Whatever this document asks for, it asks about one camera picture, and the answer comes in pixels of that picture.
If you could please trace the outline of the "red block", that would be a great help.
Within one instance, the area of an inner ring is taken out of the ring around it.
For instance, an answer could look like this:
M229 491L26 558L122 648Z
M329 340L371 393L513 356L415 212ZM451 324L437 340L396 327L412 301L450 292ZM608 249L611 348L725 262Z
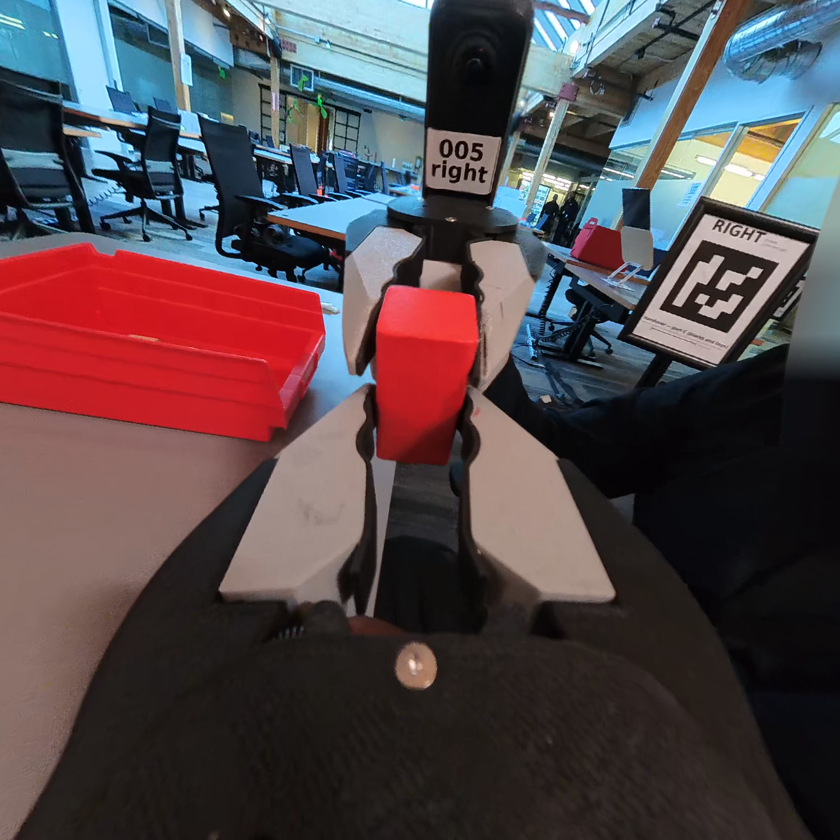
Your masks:
M447 464L479 342L476 299L392 286L375 329L376 454Z

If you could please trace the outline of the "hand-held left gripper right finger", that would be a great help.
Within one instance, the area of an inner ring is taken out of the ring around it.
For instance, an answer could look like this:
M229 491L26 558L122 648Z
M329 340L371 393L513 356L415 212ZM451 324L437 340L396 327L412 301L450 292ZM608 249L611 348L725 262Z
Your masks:
M559 460L467 389L459 546L487 604L605 604L616 591Z

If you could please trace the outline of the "wooden office desk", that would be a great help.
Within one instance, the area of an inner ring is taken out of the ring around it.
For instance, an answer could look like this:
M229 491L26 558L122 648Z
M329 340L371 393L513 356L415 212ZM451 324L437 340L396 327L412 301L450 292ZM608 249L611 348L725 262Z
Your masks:
M601 326L622 327L640 302L648 280L631 270L612 276L607 269L573 257L568 248L551 244L546 248L551 275L537 315L539 351L554 360L601 369L593 343L600 343L605 355L614 353L614 341L600 333ZM560 322L550 318L550 308L565 279L570 282L567 295L575 314Z

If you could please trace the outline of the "black framed marker sign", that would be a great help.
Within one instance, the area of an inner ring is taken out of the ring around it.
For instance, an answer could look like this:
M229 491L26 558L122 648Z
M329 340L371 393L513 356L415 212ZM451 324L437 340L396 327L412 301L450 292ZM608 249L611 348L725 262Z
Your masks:
M637 389L673 363L702 371L738 361L802 292L820 230L701 197L619 338L653 353Z

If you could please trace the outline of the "silver air duct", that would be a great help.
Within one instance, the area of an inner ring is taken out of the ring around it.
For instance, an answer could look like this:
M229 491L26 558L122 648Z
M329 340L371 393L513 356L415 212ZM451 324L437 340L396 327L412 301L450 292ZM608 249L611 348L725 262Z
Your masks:
M814 65L825 33L837 19L833 2L774 7L738 28L723 50L722 62L731 75L746 81L796 79Z

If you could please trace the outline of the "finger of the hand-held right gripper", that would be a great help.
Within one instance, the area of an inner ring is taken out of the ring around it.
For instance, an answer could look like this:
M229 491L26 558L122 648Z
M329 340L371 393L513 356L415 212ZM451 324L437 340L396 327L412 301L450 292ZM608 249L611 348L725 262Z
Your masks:
M351 375L362 376L375 354L375 324L386 289L404 261L418 256L423 240L409 231L376 226L345 260L342 338Z
M472 241L466 247L461 285L476 300L479 331L469 382L486 389L508 362L534 278L518 242Z

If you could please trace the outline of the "red plastic bin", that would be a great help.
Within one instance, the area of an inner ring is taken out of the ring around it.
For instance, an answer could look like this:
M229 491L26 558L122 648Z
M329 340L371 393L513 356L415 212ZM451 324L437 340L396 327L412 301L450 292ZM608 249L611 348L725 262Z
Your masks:
M271 440L326 340L301 287L92 244L2 259L2 403Z

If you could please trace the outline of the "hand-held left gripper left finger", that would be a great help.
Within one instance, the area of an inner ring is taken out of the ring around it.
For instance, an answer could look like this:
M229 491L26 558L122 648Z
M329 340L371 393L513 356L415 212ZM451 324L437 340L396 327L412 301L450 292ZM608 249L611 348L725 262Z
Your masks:
M377 566L375 387L362 385L281 452L220 595L367 612Z

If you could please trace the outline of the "red bag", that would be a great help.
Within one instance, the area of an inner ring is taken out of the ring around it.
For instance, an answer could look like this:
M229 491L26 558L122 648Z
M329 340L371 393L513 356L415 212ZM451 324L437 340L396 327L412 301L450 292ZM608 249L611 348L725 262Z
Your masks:
M607 270L619 269L624 263L622 233L602 226L596 217L590 217L577 234L570 257Z

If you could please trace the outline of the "person's right forearm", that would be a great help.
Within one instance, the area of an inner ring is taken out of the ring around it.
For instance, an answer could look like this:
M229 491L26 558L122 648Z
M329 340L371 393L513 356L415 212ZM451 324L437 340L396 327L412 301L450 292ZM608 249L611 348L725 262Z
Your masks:
M607 497L723 471L783 465L789 347L562 411L529 398L512 359L485 391L504 414Z

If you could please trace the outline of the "black office chair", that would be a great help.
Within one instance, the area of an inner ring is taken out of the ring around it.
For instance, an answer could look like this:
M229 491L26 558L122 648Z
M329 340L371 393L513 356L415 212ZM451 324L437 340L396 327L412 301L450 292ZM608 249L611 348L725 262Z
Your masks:
M61 97L1 81L2 235L94 234Z
M306 145L290 144L289 153L293 169L297 192L318 203L325 203L329 198L319 191L318 180L312 162L312 153Z
M271 213L314 206L316 200L297 193L267 198L247 129L202 115L198 122L219 201L217 252L266 269L271 277L281 272L291 282L316 266L337 269L329 247L268 220Z
M118 211L100 216L99 226L102 231L109 231L110 221L121 218L128 224L137 217L140 220L141 236L149 243L147 232L149 222L167 224L174 230L180 230L185 239L191 241L191 227L179 217L166 213L183 197L181 175L177 166L177 146L181 135L181 118L174 114L151 108L147 113L147 122L140 143L140 157L130 157L115 152L104 152L115 164L114 170L94 170L96 177L108 179L124 192L125 199L139 205L127 211Z

